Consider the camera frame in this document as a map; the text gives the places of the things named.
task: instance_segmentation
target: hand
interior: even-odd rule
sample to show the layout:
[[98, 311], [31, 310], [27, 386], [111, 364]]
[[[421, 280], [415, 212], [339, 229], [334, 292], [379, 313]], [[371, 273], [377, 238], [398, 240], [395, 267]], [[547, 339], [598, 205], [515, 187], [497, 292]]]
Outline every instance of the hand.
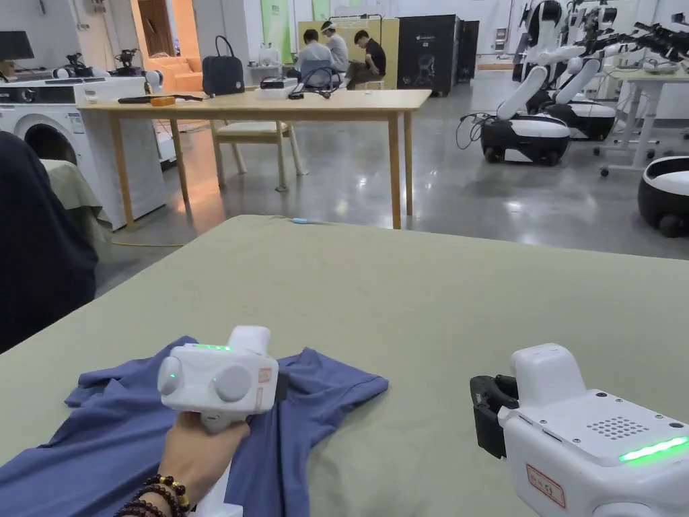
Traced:
[[210, 434], [198, 413], [180, 413], [167, 433], [158, 473], [172, 476], [186, 486], [192, 507], [205, 496], [227, 469], [249, 426], [236, 422], [218, 434]]

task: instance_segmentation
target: wooden chair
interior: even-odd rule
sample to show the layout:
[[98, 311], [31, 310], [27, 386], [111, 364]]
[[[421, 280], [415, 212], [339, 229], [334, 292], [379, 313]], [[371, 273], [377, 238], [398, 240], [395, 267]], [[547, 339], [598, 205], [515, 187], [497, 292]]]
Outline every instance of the wooden chair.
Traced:
[[225, 169], [223, 167], [223, 156], [220, 153], [221, 143], [232, 144], [232, 153], [237, 162], [239, 174], [247, 173], [247, 166], [244, 158], [239, 151], [240, 143], [273, 143], [278, 145], [278, 176], [280, 184], [276, 188], [278, 192], [287, 190], [287, 177], [285, 174], [285, 155], [283, 148], [283, 138], [289, 138], [294, 155], [294, 166], [297, 169], [297, 176], [303, 176], [304, 168], [299, 155], [297, 138], [294, 133], [294, 125], [285, 122], [227, 122], [218, 127], [216, 121], [211, 121], [211, 134], [213, 136], [213, 148], [216, 155], [216, 167], [218, 169], [218, 184], [220, 188], [225, 186]]

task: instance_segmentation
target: black shirt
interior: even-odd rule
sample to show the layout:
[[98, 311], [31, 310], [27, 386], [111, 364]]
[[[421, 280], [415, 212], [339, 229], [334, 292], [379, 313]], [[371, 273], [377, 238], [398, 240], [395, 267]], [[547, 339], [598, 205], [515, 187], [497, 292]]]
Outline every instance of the black shirt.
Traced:
[[380, 75], [384, 76], [387, 60], [385, 58], [385, 51], [383, 50], [383, 47], [381, 47], [375, 39], [371, 38], [366, 44], [366, 53], [371, 55], [373, 64], [376, 65], [376, 68], [380, 71]]

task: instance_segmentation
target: wheel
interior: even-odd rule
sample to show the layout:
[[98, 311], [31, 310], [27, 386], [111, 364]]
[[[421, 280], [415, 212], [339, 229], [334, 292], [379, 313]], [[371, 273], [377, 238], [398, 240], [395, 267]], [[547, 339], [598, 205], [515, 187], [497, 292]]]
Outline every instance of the wheel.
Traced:
[[548, 151], [543, 155], [543, 164], [548, 167], [555, 167], [559, 162], [559, 154], [555, 151]]
[[502, 161], [500, 153], [493, 148], [487, 148], [483, 156], [488, 163], [500, 163]]
[[658, 230], [668, 239], [674, 239], [679, 237], [681, 227], [682, 220], [675, 215], [668, 214], [660, 220]]

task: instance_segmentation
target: polished floor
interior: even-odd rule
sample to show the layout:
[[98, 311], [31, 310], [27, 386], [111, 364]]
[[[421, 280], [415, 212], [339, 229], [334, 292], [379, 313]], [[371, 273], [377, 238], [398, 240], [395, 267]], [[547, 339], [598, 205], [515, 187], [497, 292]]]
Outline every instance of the polished floor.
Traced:
[[[574, 143], [561, 165], [489, 165], [476, 143], [459, 150], [459, 118], [494, 111], [515, 88], [507, 72], [480, 72], [444, 99], [429, 99], [413, 120], [414, 215], [408, 230], [501, 239], [518, 243], [689, 258], [689, 240], [669, 240], [637, 213], [639, 176], [599, 176], [600, 166], [628, 163], [628, 155], [595, 158], [591, 145]], [[465, 123], [460, 142], [469, 137]], [[286, 146], [291, 185], [278, 193], [276, 146], [244, 145], [249, 173], [238, 176], [229, 146], [223, 150], [227, 188], [218, 189], [209, 131], [183, 135], [190, 209], [185, 210], [176, 168], [165, 173], [169, 203], [114, 240], [157, 245], [186, 244], [239, 214], [280, 214], [312, 221], [391, 227], [387, 125], [299, 123], [298, 140], [307, 176], [297, 179]], [[659, 130], [663, 147], [681, 149], [678, 131]], [[173, 247], [114, 246], [99, 266], [99, 293], [174, 252]]]

